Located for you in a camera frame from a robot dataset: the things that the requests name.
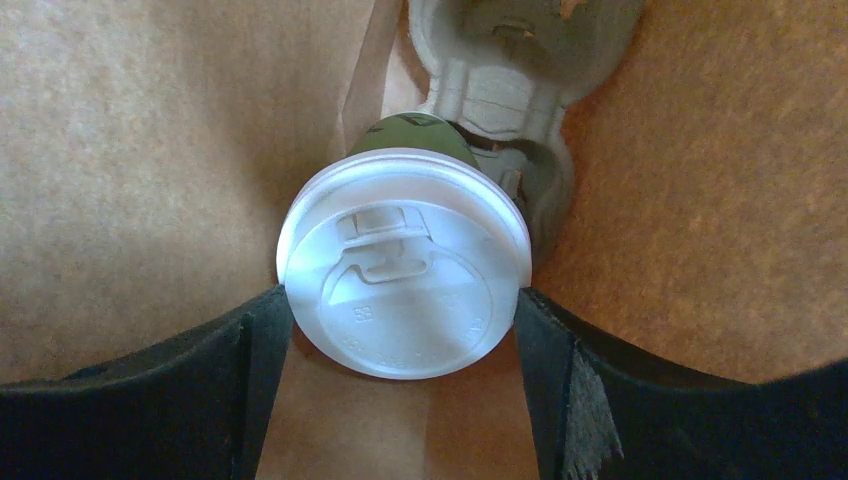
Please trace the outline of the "brown paper bag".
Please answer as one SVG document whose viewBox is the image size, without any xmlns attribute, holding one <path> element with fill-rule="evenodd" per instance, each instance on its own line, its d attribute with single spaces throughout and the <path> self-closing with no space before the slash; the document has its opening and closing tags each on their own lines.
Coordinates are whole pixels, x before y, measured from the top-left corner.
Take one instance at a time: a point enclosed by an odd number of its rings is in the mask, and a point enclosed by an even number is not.
<svg viewBox="0 0 848 480">
<path fill-rule="evenodd" d="M 360 112 L 427 85 L 382 1 L 5 1 L 1 379 L 62 377 L 276 279 L 285 212 Z M 535 285 L 744 382 L 847 354 L 847 5 L 650 1 L 572 106 L 571 210 Z M 372 380 L 295 338 L 262 479 L 533 479 L 516 345 Z"/>
</svg>

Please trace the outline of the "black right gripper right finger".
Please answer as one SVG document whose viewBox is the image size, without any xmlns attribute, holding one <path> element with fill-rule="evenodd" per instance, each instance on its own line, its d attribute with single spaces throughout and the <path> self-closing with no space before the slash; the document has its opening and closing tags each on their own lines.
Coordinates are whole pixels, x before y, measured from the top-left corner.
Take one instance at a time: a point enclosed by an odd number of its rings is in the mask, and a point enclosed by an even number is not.
<svg viewBox="0 0 848 480">
<path fill-rule="evenodd" d="M 535 288 L 514 332 L 543 479 L 843 479 L 847 364 L 759 384 L 599 329 Z"/>
</svg>

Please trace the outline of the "green paper coffee cup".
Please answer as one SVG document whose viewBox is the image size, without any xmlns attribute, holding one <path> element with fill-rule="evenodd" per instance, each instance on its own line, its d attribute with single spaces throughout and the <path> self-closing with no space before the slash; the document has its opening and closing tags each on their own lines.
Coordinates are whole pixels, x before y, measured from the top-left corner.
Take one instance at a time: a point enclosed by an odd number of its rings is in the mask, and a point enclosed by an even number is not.
<svg viewBox="0 0 848 480">
<path fill-rule="evenodd" d="M 379 120 L 354 143 L 347 155 L 387 148 L 428 150 L 479 168 L 464 137 L 449 122 L 427 113 L 404 112 Z"/>
</svg>

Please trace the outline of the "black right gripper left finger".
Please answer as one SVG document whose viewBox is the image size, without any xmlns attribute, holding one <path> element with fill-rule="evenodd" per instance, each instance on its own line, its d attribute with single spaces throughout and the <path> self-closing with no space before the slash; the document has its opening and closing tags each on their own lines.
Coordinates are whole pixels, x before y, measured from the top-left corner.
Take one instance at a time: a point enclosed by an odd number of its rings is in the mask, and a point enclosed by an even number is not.
<svg viewBox="0 0 848 480">
<path fill-rule="evenodd" d="M 5 479 L 252 479 L 294 323 L 275 286 L 160 343 L 1 388 Z"/>
</svg>

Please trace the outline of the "white lid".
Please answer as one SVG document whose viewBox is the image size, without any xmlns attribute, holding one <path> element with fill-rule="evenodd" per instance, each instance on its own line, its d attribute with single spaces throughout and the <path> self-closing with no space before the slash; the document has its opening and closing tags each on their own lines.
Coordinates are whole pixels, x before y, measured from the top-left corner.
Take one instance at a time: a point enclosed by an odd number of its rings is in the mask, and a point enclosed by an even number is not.
<svg viewBox="0 0 848 480">
<path fill-rule="evenodd" d="M 366 375 L 420 380 L 501 342 L 532 254 L 517 206 L 482 172 L 388 148 L 338 161 L 302 187 L 276 268 L 298 327 L 323 354 Z"/>
</svg>

